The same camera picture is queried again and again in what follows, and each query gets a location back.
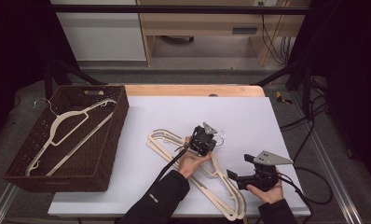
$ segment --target black sleeve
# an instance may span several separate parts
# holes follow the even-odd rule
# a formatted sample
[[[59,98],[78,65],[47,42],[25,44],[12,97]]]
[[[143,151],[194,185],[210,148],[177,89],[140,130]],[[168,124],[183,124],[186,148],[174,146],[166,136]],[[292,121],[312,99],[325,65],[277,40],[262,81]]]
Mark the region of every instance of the black sleeve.
[[[171,170],[117,224],[166,223],[188,192],[188,181]]]
[[[296,224],[295,217],[285,199],[276,203],[264,203],[258,207],[265,224]]]

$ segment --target gray floor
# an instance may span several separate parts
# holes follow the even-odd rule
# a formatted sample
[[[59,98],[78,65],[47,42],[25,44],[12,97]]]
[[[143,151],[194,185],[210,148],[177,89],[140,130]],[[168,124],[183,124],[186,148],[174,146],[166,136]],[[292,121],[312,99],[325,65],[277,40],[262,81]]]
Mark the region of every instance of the gray floor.
[[[143,63],[80,64],[87,73],[101,81],[124,84],[248,84],[267,77],[281,67],[274,62],[270,62],[265,67],[258,66],[247,37],[213,38],[206,36],[196,38],[194,43],[162,38],[158,39],[156,44],[153,64],[150,67]],[[80,81],[76,77],[72,77],[72,79],[74,82]],[[300,118],[294,104],[288,105],[276,101],[276,91],[284,90],[282,84],[285,79],[286,77],[283,77],[265,87],[265,93],[271,99],[280,125]],[[10,112],[7,123],[0,130],[0,196],[7,185],[2,176],[41,112],[42,105],[33,109],[33,104],[36,99],[44,97],[43,82],[40,81],[28,86],[20,90],[17,95],[19,98],[17,97],[16,101],[20,99],[20,104]],[[329,114],[322,113],[316,118],[315,130],[334,163],[363,223],[371,223],[371,176],[364,164],[361,161],[348,158],[346,144]],[[300,126],[282,134],[290,156],[294,156],[305,138],[307,130],[305,126]],[[310,168],[324,175],[322,165],[315,153],[315,146],[311,141],[306,143],[296,166]],[[303,190],[308,193],[311,199],[324,201],[328,197],[327,187],[319,178],[303,171],[297,173]],[[13,217],[44,218],[54,220],[54,223],[59,222],[56,217],[47,215],[52,197],[51,193],[28,193],[20,190],[8,210],[7,223],[10,223],[9,220]],[[348,223],[336,198],[327,205],[312,204],[312,206],[315,216],[309,223]]]

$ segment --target basket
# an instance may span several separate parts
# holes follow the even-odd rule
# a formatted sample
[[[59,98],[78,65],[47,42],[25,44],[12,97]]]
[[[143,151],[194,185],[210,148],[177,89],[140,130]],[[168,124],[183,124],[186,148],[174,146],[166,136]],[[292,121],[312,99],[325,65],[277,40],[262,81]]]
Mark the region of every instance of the basket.
[[[117,103],[97,106],[87,112],[88,117],[80,114],[64,119],[52,138],[52,142],[61,143],[50,144],[40,157],[38,167],[27,175],[28,166],[49,140],[51,125],[57,115],[84,110],[107,99]],[[4,179],[30,192],[106,191],[129,109],[125,87],[60,86],[49,101],[9,165]],[[55,173],[47,175],[77,145],[76,152]]]

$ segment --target hand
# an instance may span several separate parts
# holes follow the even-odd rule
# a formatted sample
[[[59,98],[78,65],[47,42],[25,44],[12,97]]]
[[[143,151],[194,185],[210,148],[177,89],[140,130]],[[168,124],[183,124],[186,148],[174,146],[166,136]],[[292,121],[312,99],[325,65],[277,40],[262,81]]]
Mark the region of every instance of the hand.
[[[279,179],[276,185],[268,190],[267,192],[262,191],[261,189],[256,188],[253,185],[247,185],[246,187],[252,194],[257,196],[263,203],[275,203],[284,198],[282,181]]]
[[[206,156],[202,157],[196,153],[187,151],[179,159],[179,173],[182,174],[185,179],[189,178],[199,169],[200,165],[203,164],[204,161],[208,161],[211,158],[211,154],[212,152],[209,152]]]

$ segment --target beige plastic hanger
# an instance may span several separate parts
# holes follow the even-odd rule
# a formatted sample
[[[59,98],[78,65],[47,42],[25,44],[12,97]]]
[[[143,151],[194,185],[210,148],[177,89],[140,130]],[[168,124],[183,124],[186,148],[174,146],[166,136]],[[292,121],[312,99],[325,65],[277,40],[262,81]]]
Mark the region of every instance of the beige plastic hanger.
[[[171,153],[168,152],[157,140],[162,139],[164,142],[171,142],[177,146],[183,146],[184,140],[177,136],[174,133],[171,133],[166,130],[155,130],[151,134],[149,134],[147,139],[147,145],[151,147],[153,150],[157,152],[162,158],[166,161],[171,161],[173,156]],[[202,183],[200,183],[197,178],[194,176],[190,177],[192,183],[196,185],[196,187],[202,191],[203,194],[216,206],[216,208],[230,221],[235,219],[242,219],[246,213],[246,202],[243,198],[243,195],[240,191],[232,184],[232,182],[228,179],[226,175],[224,175],[218,164],[218,159],[211,155],[213,167],[215,169],[214,172],[210,172],[208,169],[202,167],[203,171],[209,177],[220,177],[223,182],[225,183],[230,197],[235,201],[235,209],[231,208],[228,204],[226,204],[223,200],[217,197],[214,193],[212,193],[209,189],[207,189]],[[176,162],[173,166],[178,168],[178,162]]]
[[[53,146],[58,146],[60,145],[67,137],[70,136],[70,134],[72,134],[77,128],[79,128],[81,126],[81,124],[83,124],[88,118],[89,118],[89,114],[88,112],[91,110],[91,109],[94,109],[98,106],[107,106],[108,103],[114,103],[116,104],[117,102],[115,100],[112,100],[112,99],[105,99],[105,100],[102,100],[100,101],[99,103],[95,104],[95,105],[91,105],[90,107],[87,107],[83,110],[80,110],[80,111],[68,111],[68,112],[65,112],[61,115],[55,115],[57,116],[57,118],[52,122],[52,125],[51,125],[51,128],[49,130],[49,139],[47,140],[47,142],[43,145],[43,147],[40,149],[40,151],[37,153],[37,155],[34,157],[34,159],[32,160],[32,162],[29,164],[28,168],[26,169],[26,175],[27,176],[30,176],[31,175],[31,172],[36,169],[40,163],[40,158],[41,156],[44,154],[44,152],[47,150],[48,146],[50,145],[53,145]],[[53,142],[53,138],[55,136],[55,132],[57,131],[57,128],[58,126],[61,124],[61,122],[63,122],[65,119],[68,119],[72,116],[76,116],[76,115],[82,115],[84,114],[86,117],[80,121],[80,123],[78,123],[73,130],[71,130],[64,138],[62,138],[59,142]],[[59,167],[61,167],[62,164],[64,164],[94,133],[96,133],[96,131],[98,131],[102,126],[103,124],[105,124],[112,116],[113,113],[111,113],[106,119],[104,119],[100,124],[98,124],[97,127],[95,127],[95,129],[92,130],[92,132],[90,132],[75,148],[73,148],[71,150],[71,152],[69,152],[63,159],[62,161],[60,161],[55,167],[53,170],[51,170],[49,173],[53,174]]]

